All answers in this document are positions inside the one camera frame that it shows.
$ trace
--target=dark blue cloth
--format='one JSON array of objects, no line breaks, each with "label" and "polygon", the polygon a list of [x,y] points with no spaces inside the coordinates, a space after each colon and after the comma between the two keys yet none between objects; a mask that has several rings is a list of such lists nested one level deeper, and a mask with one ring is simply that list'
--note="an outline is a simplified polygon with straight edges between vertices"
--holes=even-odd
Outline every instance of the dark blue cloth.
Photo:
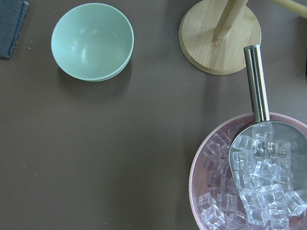
[{"label": "dark blue cloth", "polygon": [[0,0],[0,57],[12,56],[28,8],[24,0]]}]

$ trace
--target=ice scoop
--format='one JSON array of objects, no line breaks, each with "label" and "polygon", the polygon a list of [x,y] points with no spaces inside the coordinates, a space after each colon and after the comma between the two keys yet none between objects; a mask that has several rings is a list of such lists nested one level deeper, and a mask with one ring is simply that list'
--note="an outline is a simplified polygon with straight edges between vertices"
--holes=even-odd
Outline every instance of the ice scoop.
[{"label": "ice scoop", "polygon": [[307,138],[290,124],[270,120],[260,45],[247,46],[244,53],[254,121],[238,132],[230,147],[237,187],[280,183],[284,192],[296,191],[306,201]]}]

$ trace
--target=bowl rim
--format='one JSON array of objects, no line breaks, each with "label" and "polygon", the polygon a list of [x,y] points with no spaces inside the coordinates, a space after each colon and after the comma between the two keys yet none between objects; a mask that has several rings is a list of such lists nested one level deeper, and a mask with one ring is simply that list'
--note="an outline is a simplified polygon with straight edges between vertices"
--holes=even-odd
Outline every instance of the bowl rim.
[{"label": "bowl rim", "polygon": [[[55,31],[57,29],[57,27],[59,26],[59,24],[65,19],[65,17],[67,15],[69,15],[71,12],[79,9],[79,8],[83,8],[83,7],[87,7],[89,5],[99,5],[99,6],[103,6],[103,7],[107,7],[107,8],[110,8],[110,9],[113,9],[115,10],[119,15],[121,15],[123,17],[123,19],[127,22],[129,28],[130,28],[130,32],[131,32],[131,45],[130,45],[130,51],[126,57],[126,59],[123,61],[123,63],[116,69],[114,70],[113,72],[107,74],[107,75],[104,75],[102,77],[97,77],[97,78],[86,78],[86,77],[80,77],[78,76],[77,74],[72,74],[70,73],[69,71],[67,70],[64,70],[64,68],[62,67],[62,65],[58,62],[56,56],[55,56],[55,51],[54,51],[54,34],[55,34]],[[125,67],[126,65],[128,64],[130,58],[131,58],[131,55],[132,55],[132,51],[133,51],[133,47],[134,47],[134,32],[133,32],[133,28],[131,26],[131,23],[130,21],[128,20],[128,18],[117,8],[111,6],[111,5],[108,5],[108,4],[104,4],[104,3],[99,3],[99,2],[91,2],[91,3],[85,3],[85,4],[82,4],[82,5],[79,5],[79,6],[76,6],[72,9],[70,9],[69,11],[67,11],[57,22],[57,24],[55,25],[54,29],[53,29],[53,32],[52,32],[52,36],[51,36],[51,52],[52,52],[52,56],[55,60],[55,62],[57,63],[57,65],[67,74],[69,74],[70,76],[74,77],[74,78],[77,78],[77,79],[80,79],[80,80],[83,80],[83,81],[104,81],[104,80],[108,80],[116,75],[118,75]]]},{"label": "bowl rim", "polygon": [[[298,121],[296,120],[295,118],[293,117],[290,117],[290,116],[287,116],[287,115],[283,115],[283,114],[279,114],[279,113],[273,113],[273,112],[270,112],[270,115],[272,116],[271,119],[273,118],[276,119],[276,118],[284,118],[284,119],[287,119],[287,123],[295,126],[296,128],[298,128],[299,130],[301,130],[306,136],[307,136],[307,125],[301,121]],[[209,140],[209,138],[214,134],[216,133],[219,129],[221,129],[223,126],[225,126],[226,124],[230,123],[230,122],[233,122],[235,120],[239,120],[241,118],[248,118],[248,117],[252,117],[253,114],[252,113],[247,113],[247,114],[242,114],[242,115],[238,115],[238,116],[235,116],[235,117],[232,117],[230,119],[228,119],[227,121],[223,122],[222,124],[220,124],[218,127],[216,127],[212,132],[210,132],[206,138],[203,140],[203,142],[201,143],[201,145],[199,146],[199,148],[197,149],[197,152],[194,156],[194,159],[193,159],[193,162],[191,164],[191,169],[190,169],[190,173],[189,173],[189,201],[190,201],[190,206],[191,206],[191,209],[192,209],[192,213],[193,213],[193,216],[194,216],[194,219],[197,223],[197,226],[200,230],[204,230],[204,226],[203,226],[203,223],[201,222],[201,220],[198,218],[198,216],[196,215],[197,213],[197,210],[195,208],[195,206],[193,205],[193,196],[192,196],[192,177],[193,177],[193,173],[194,173],[194,169],[195,169],[195,164],[196,164],[196,161],[199,157],[199,154],[201,153],[201,150],[203,148],[203,146],[206,144],[206,142]]]}]

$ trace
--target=mint green bowl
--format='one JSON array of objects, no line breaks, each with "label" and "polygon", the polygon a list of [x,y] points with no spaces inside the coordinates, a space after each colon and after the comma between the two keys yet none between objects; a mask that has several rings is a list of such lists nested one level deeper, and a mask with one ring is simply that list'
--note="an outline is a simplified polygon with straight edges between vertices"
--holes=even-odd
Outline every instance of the mint green bowl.
[{"label": "mint green bowl", "polygon": [[51,38],[58,66],[84,81],[104,81],[119,74],[130,60],[133,44],[126,16],[103,3],[87,3],[68,11]]}]

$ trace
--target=wooden mug tree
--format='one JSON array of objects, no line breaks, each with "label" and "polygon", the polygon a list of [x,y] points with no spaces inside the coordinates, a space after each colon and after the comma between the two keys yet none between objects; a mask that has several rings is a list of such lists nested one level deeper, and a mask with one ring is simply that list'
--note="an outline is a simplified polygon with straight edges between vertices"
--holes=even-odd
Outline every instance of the wooden mug tree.
[{"label": "wooden mug tree", "polygon": [[[188,61],[200,70],[218,75],[245,67],[243,48],[261,43],[261,30],[248,0],[203,0],[184,16],[179,43]],[[291,0],[272,2],[307,16],[307,7]]]}]

